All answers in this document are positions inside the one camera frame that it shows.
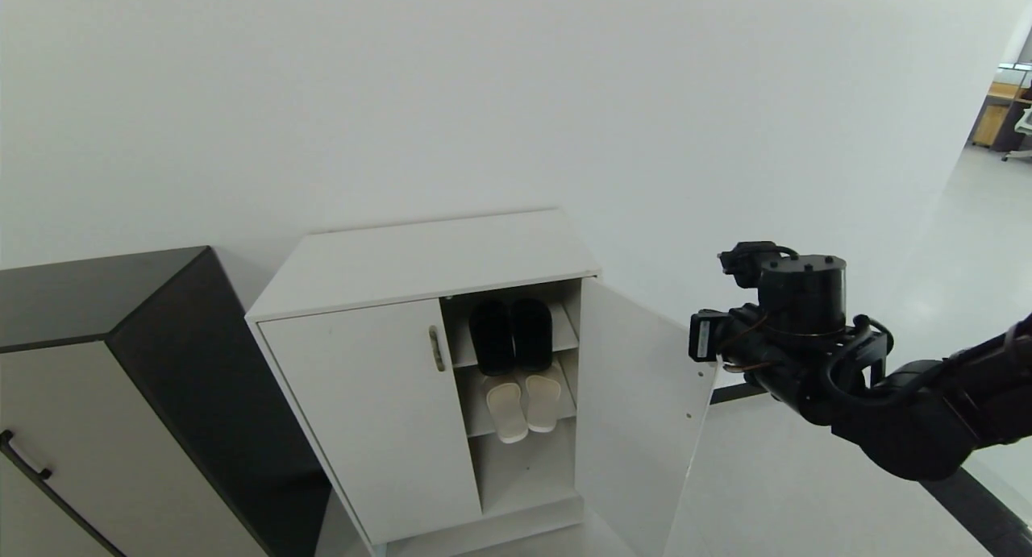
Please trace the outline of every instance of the door handle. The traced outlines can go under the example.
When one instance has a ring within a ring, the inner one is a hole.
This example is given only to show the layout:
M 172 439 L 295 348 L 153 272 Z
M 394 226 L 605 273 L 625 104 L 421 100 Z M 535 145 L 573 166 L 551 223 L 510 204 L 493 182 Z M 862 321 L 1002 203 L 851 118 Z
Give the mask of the door handle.
M 76 525 L 82 527 L 83 530 L 89 533 L 94 540 L 106 549 L 107 553 L 110 553 L 115 557 L 126 557 L 125 553 L 119 551 L 118 547 L 115 547 L 111 545 L 111 542 L 104 538 L 104 535 L 100 534 L 100 531 L 93 528 L 93 525 L 88 523 L 88 521 L 86 521 L 80 514 L 76 513 L 75 510 L 65 501 L 65 499 L 61 498 L 61 495 L 56 493 L 54 489 L 46 484 L 46 480 L 54 476 L 52 469 L 43 468 L 37 472 L 36 469 L 29 465 L 29 462 L 26 462 L 25 459 L 22 458 L 22 455 L 18 454 L 18 451 L 10 446 L 10 440 L 13 437 L 14 432 L 11 432 L 10 430 L 0 432 L 0 453 L 7 457 L 7 460 L 9 460 L 15 468 L 22 471 L 22 473 L 25 474 L 33 485 L 36 485 L 36 488 L 42 491 L 42 493 L 46 495 L 46 498 L 54 501 L 55 504 L 57 504 L 58 507 L 64 512 L 64 514 L 70 517 Z
M 430 348 L 433 349 L 433 362 L 438 370 L 445 370 L 445 360 L 441 356 L 441 341 L 438 340 L 438 326 L 430 326 Z

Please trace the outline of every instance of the desk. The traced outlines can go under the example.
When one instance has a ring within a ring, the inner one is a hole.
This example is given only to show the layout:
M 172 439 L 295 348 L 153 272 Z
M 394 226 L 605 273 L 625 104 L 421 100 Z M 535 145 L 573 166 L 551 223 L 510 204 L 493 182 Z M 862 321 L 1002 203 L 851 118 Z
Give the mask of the desk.
M 1022 135 L 1013 131 L 1013 124 L 1032 105 L 1032 99 L 1019 98 L 1028 91 L 1029 88 L 1018 84 L 994 80 L 986 92 L 987 104 L 975 121 L 971 142 L 997 152 L 1009 152 L 1021 144 Z

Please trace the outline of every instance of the gray floor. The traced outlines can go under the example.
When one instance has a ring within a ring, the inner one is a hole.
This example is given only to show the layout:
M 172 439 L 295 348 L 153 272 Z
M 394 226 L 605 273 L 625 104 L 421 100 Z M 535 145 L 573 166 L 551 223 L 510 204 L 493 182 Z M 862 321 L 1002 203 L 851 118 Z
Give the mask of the gray floor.
M 877 315 L 898 337 L 892 363 L 948 355 L 1027 315 L 1030 227 L 1032 163 L 1004 163 L 998 153 L 967 146 L 914 255 L 884 257 L 905 269 L 895 304 Z M 766 396 L 710 414 L 689 485 L 694 502 L 705 509 L 682 531 L 676 554 L 986 554 L 917 485 L 880 473 L 847 444 Z M 750 462 L 770 477 L 749 472 Z M 980 451 L 966 467 L 1032 521 L 1029 465 L 1032 441 Z M 748 526 L 736 524 L 740 519 Z M 467 557 L 538 555 L 631 557 L 594 515 L 581 526 Z
M 969 145 L 882 321 L 894 363 L 943 356 L 1032 312 L 1032 161 Z M 1032 438 L 977 451 L 965 468 L 1032 523 Z

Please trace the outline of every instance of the dark gray cabinet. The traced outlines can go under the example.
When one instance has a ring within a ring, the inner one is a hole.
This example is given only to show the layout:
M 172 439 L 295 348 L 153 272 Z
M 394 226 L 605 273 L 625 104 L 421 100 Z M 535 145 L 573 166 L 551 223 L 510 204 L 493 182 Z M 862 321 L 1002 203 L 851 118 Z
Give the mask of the dark gray cabinet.
M 0 553 L 311 556 L 329 484 L 213 249 L 0 271 Z

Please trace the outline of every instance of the open cabinet door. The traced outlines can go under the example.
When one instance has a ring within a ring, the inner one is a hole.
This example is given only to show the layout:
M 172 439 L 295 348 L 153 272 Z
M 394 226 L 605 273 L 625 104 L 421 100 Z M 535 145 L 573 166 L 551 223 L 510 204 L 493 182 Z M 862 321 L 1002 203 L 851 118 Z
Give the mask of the open cabinet door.
M 715 363 L 688 330 L 584 278 L 574 487 L 640 557 L 667 547 Z

